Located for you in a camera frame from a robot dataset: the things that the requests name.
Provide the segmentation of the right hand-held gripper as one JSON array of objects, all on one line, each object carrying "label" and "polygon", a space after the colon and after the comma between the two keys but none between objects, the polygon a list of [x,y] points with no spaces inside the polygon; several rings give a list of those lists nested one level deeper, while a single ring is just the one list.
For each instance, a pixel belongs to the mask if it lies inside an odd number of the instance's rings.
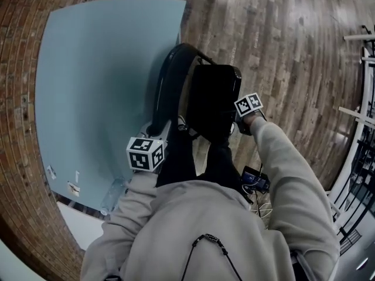
[{"label": "right hand-held gripper", "polygon": [[232,122],[231,125],[230,135],[235,131],[237,124],[240,133],[251,136],[250,127],[244,122],[244,117],[247,115],[261,115],[261,117],[266,120],[262,111],[263,104],[256,92],[247,94],[240,98],[234,103],[234,106],[236,109],[236,115],[234,119],[235,122]]}]

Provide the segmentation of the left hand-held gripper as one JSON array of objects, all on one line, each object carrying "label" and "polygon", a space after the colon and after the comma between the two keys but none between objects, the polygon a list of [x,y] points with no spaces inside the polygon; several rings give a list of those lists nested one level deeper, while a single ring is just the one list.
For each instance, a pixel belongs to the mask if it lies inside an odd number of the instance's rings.
[{"label": "left hand-held gripper", "polygon": [[158,127],[149,121],[143,125],[136,137],[131,137],[127,148],[129,167],[132,170],[154,172],[165,160],[166,141],[171,131],[169,119],[162,128],[159,139]]}]

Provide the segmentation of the black office chair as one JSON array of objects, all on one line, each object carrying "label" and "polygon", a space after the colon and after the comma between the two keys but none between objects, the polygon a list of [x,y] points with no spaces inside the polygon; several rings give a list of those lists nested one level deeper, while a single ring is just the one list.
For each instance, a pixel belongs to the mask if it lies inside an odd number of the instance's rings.
[{"label": "black office chair", "polygon": [[177,124],[181,96],[186,94],[188,127],[211,143],[223,141],[235,119],[240,87],[237,67],[217,64],[190,44],[176,45],[159,72],[152,116],[158,135],[167,120]]}]

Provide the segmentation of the person's right forearm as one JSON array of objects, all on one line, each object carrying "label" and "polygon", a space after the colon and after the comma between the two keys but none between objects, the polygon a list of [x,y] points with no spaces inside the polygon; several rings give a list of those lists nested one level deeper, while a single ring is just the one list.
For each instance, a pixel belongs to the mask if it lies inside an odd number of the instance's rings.
[{"label": "person's right forearm", "polygon": [[272,206],[328,209],[322,185],[283,130],[257,115],[245,116],[244,123],[250,127],[270,179]]}]

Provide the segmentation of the person's left forearm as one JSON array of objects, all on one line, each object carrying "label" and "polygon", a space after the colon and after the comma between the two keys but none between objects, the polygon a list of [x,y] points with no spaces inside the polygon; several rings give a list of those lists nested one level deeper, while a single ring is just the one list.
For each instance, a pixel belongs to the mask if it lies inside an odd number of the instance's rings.
[{"label": "person's left forearm", "polygon": [[157,178],[155,173],[134,173],[127,193],[119,199],[117,211],[111,214],[111,223],[132,231],[141,229],[151,215]]}]

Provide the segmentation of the person's right leg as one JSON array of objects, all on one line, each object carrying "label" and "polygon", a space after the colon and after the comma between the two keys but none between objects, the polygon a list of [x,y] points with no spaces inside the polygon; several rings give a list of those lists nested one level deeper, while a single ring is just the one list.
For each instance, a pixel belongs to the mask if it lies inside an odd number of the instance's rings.
[{"label": "person's right leg", "polygon": [[206,170],[200,178],[241,193],[241,175],[233,164],[228,138],[210,144]]}]

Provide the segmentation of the person's leg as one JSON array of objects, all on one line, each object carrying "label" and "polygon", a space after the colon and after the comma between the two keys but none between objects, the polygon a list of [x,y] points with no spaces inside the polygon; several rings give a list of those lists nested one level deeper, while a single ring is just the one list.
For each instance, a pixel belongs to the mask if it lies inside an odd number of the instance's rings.
[{"label": "person's leg", "polygon": [[210,144],[206,170],[200,178],[241,193],[241,175],[233,164],[228,138]]},{"label": "person's leg", "polygon": [[185,131],[177,131],[171,137],[166,148],[165,161],[158,174],[156,187],[197,178],[192,142],[192,138]]}]

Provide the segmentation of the person's left leg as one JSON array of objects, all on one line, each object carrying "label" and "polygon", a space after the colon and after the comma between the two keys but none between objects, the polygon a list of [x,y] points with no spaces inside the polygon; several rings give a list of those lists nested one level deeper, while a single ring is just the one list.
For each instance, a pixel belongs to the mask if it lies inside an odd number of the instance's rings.
[{"label": "person's left leg", "polygon": [[171,137],[166,148],[165,161],[158,174],[156,187],[197,178],[192,142],[192,138],[185,131],[177,131]]}]

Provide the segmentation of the black device with screen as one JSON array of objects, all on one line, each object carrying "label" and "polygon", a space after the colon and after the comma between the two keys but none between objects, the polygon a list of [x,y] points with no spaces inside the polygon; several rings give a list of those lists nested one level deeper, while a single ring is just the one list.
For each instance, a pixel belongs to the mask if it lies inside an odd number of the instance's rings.
[{"label": "black device with screen", "polygon": [[260,170],[245,166],[241,175],[242,188],[247,194],[253,194],[254,191],[259,191],[261,194],[269,193],[270,181],[266,174],[262,172],[263,166]]}]

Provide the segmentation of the light blue table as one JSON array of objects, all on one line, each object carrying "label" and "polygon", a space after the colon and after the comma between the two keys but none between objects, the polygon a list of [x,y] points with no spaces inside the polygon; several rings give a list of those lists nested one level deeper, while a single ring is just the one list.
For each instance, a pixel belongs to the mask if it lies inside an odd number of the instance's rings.
[{"label": "light blue table", "polygon": [[[49,14],[37,61],[35,115],[54,192],[99,210],[113,181],[131,177],[126,147],[151,120],[159,72],[177,42],[185,5],[97,0]],[[80,187],[80,197],[68,191],[68,181]]]}]

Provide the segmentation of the clear plastic bottle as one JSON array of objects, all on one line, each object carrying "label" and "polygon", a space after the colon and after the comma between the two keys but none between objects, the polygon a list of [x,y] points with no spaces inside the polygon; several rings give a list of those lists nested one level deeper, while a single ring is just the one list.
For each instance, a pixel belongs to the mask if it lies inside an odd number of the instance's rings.
[{"label": "clear plastic bottle", "polygon": [[118,199],[122,194],[125,193],[126,189],[127,181],[124,178],[117,178],[113,181],[100,205],[100,213],[103,216],[106,216],[114,211],[118,203]]}]

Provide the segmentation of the person's beige sweatshirt torso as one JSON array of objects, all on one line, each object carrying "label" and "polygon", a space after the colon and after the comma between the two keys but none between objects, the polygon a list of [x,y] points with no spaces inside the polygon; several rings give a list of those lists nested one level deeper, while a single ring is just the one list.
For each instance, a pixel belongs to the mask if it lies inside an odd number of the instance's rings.
[{"label": "person's beige sweatshirt torso", "polygon": [[103,231],[85,254],[81,281],[111,275],[123,281],[295,281],[291,252],[313,281],[332,281],[339,260],[330,207],[273,207],[266,229],[239,193],[206,181],[156,189],[141,229],[109,220]]}]

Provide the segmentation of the white board panel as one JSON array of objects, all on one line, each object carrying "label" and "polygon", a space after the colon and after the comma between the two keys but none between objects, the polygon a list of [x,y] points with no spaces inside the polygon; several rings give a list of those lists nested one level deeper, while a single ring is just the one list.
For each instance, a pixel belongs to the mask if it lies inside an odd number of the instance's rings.
[{"label": "white board panel", "polygon": [[57,202],[57,206],[79,247],[86,251],[90,244],[102,236],[103,220]]}]

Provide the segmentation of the black metal railing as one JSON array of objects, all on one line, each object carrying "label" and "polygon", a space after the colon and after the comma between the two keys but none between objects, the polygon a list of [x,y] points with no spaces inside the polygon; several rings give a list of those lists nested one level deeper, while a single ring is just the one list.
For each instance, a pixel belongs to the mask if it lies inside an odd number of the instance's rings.
[{"label": "black metal railing", "polygon": [[[362,26],[361,35],[375,35],[367,26]],[[375,42],[370,47],[375,56]],[[371,117],[375,119],[375,101]],[[340,242],[340,253],[344,254],[362,236],[357,228],[366,214],[375,215],[375,131],[364,128],[356,151],[357,165],[352,167],[350,176],[350,194],[346,201],[347,210],[339,217],[333,216],[336,232]]]}]

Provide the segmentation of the white curved stair frame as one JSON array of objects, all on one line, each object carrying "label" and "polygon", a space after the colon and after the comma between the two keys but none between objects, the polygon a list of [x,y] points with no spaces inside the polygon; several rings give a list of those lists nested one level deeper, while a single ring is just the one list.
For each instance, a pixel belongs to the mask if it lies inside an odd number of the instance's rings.
[{"label": "white curved stair frame", "polygon": [[346,160],[329,193],[333,216],[336,218],[339,218],[347,210],[346,201],[349,198],[351,190],[350,176],[352,167],[357,165],[355,158],[356,151],[360,149],[358,141],[362,136],[364,128],[375,131],[375,119],[370,116],[373,112],[372,107],[375,101],[375,73],[371,73],[371,70],[375,69],[375,56],[371,52],[372,48],[370,45],[372,42],[375,42],[375,35],[352,35],[345,36],[344,39],[347,41],[363,41],[361,58],[359,60],[362,70],[360,78],[362,81],[362,100],[360,106],[355,111],[339,107],[340,112],[348,114],[355,119],[356,130]]}]

